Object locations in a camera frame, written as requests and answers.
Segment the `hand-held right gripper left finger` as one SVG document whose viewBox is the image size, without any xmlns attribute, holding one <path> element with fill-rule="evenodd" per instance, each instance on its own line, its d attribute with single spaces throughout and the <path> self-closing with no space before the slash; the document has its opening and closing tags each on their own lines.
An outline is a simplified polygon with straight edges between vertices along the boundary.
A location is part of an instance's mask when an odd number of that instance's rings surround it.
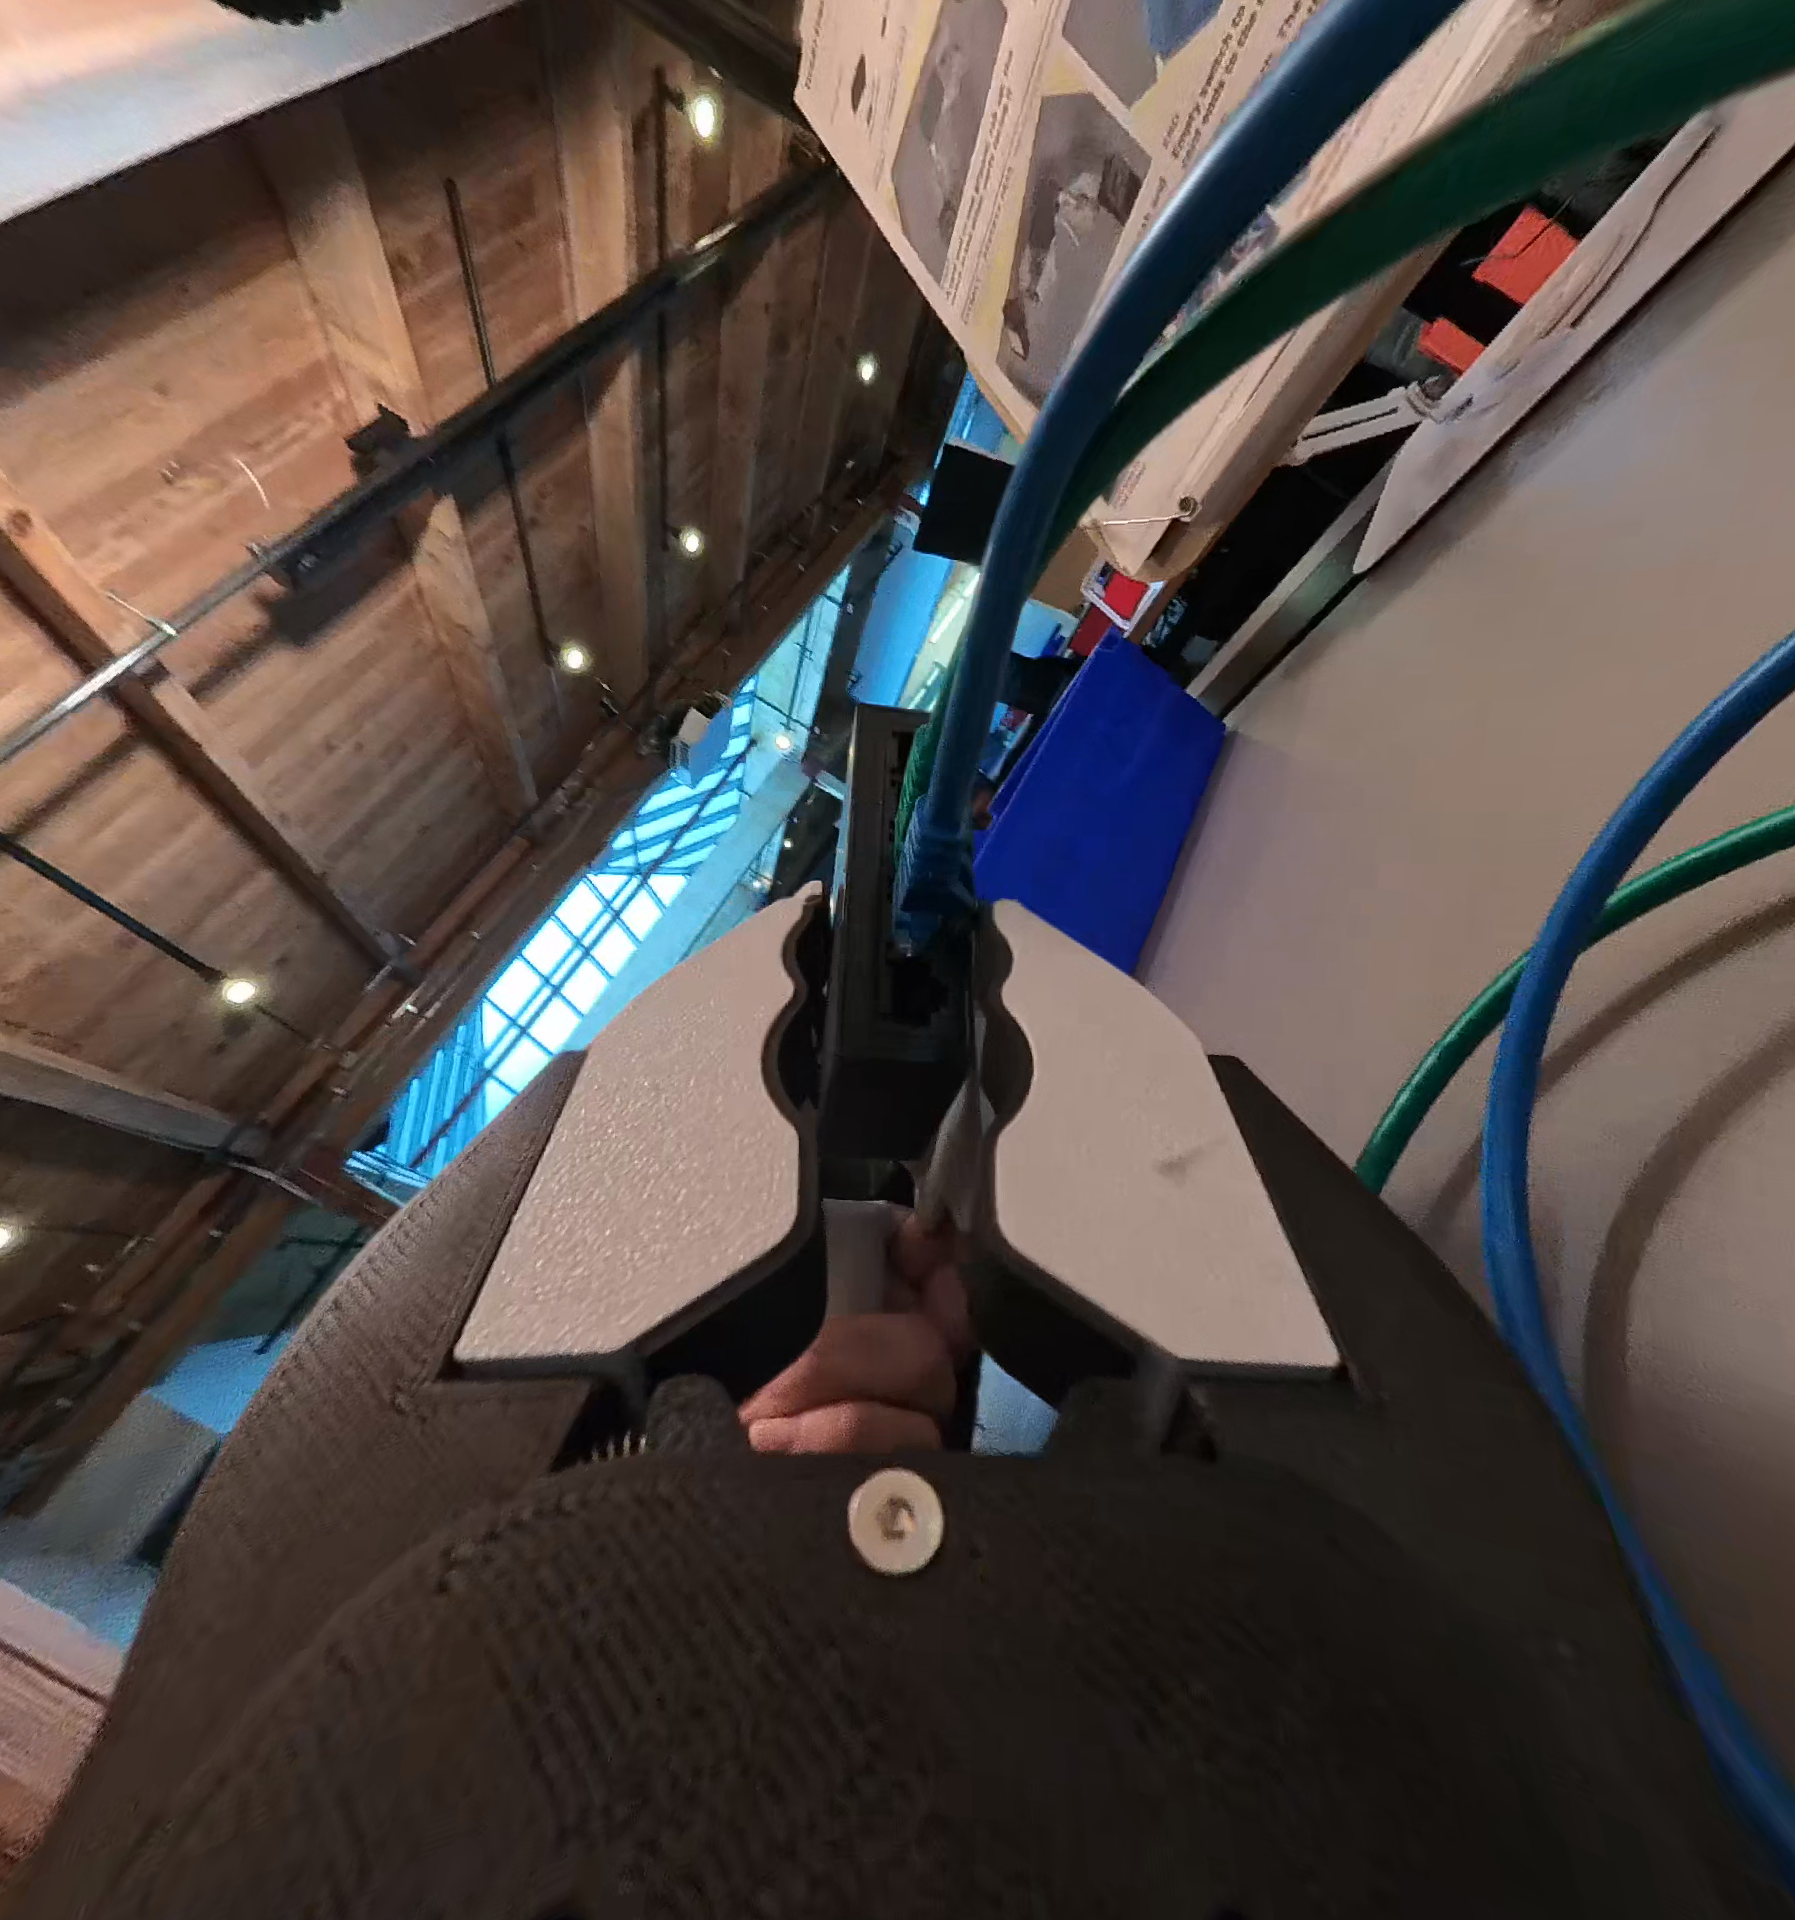
<svg viewBox="0 0 1795 1920">
<path fill-rule="evenodd" d="M 814 1225 L 809 1124 L 779 1048 L 809 1000 L 804 885 L 680 960 L 581 1061 L 457 1332 L 473 1377 L 644 1380 Z"/>
</svg>

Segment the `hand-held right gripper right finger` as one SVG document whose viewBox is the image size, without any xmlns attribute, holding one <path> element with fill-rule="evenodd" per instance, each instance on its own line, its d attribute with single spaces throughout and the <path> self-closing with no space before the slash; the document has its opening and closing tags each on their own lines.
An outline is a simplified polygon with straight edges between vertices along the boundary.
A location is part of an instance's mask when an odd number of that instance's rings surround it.
<svg viewBox="0 0 1795 1920">
<path fill-rule="evenodd" d="M 1341 1343 L 1192 1031 L 1007 900 L 975 975 L 981 1347 L 1057 1404 L 1134 1380 L 1326 1380 Z"/>
</svg>

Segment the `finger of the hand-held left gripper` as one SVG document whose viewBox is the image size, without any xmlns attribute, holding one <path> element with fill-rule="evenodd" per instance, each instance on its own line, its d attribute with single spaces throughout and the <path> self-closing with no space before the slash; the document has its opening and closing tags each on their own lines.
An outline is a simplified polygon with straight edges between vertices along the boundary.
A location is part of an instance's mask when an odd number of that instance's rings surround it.
<svg viewBox="0 0 1795 1920">
<path fill-rule="evenodd" d="M 992 1110 L 971 1072 L 941 1118 L 930 1152 L 911 1164 L 912 1219 L 922 1233 L 969 1233 L 978 1218 Z"/>
<path fill-rule="evenodd" d="M 891 1252 L 903 1208 L 889 1202 L 825 1198 L 825 1322 L 891 1310 Z"/>
</svg>

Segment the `black network switch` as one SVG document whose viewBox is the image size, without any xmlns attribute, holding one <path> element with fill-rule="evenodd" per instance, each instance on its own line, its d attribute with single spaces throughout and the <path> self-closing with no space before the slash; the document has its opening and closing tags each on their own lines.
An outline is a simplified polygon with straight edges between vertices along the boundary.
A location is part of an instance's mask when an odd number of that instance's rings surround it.
<svg viewBox="0 0 1795 1920">
<path fill-rule="evenodd" d="M 856 711 L 820 1087 L 820 1149 L 836 1166 L 930 1155 L 973 1069 L 973 930 L 919 952 L 893 932 L 896 817 L 922 725 L 912 709 Z"/>
</svg>

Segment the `person's left hand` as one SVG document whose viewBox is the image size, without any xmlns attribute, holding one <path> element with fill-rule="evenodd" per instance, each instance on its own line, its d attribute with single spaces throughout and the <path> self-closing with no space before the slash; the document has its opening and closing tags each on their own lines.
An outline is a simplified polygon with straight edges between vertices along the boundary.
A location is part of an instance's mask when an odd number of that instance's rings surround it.
<svg viewBox="0 0 1795 1920">
<path fill-rule="evenodd" d="M 739 1421 L 756 1452 L 935 1452 L 965 1427 L 976 1340 L 956 1231 L 922 1233 L 903 1208 L 891 1310 L 828 1323 L 751 1395 Z"/>
</svg>

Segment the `blue plastic bin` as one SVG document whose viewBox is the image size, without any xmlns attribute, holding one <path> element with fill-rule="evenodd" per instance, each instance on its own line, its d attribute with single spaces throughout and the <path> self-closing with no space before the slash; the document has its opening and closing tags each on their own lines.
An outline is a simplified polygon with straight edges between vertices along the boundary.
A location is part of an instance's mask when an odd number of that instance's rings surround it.
<svg viewBox="0 0 1795 1920">
<path fill-rule="evenodd" d="M 1102 640 L 992 804 L 976 898 L 1136 973 L 1226 736 L 1144 646 Z"/>
</svg>

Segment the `white clipboard stand base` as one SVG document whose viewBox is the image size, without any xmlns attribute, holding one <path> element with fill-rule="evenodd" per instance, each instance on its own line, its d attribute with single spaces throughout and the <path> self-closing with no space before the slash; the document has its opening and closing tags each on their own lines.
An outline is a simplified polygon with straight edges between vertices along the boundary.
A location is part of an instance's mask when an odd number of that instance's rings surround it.
<svg viewBox="0 0 1795 1920">
<path fill-rule="evenodd" d="M 1589 349 L 1593 303 L 1625 271 L 1677 181 L 1722 123 L 1708 109 L 1677 130 L 1508 328 L 1420 423 L 1391 466 L 1356 576 L 1379 563 L 1565 379 Z"/>
</svg>

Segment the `wooden instruction clipboard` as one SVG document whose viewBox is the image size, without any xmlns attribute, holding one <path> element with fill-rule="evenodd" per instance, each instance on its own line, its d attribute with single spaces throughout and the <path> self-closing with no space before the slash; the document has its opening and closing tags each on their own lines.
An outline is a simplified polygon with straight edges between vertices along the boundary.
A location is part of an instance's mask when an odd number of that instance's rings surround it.
<svg viewBox="0 0 1795 1920">
<path fill-rule="evenodd" d="M 1129 255 L 1317 13 L 804 5 L 797 102 L 1024 443 Z M 1582 325 L 1589 347 L 1795 147 L 1795 78 L 1713 109 L 1714 141 Z M 1510 291 L 1508 323 L 1578 246 L 1558 240 L 1546 257 L 1546 241 L 1508 241 L 1510 275 L 1531 277 Z M 1391 269 L 1286 330 L 1102 483 L 1079 518 L 1102 557 L 1159 580 L 1235 519 L 1267 461 L 1320 451 L 1320 387 L 1404 296 Z"/>
</svg>

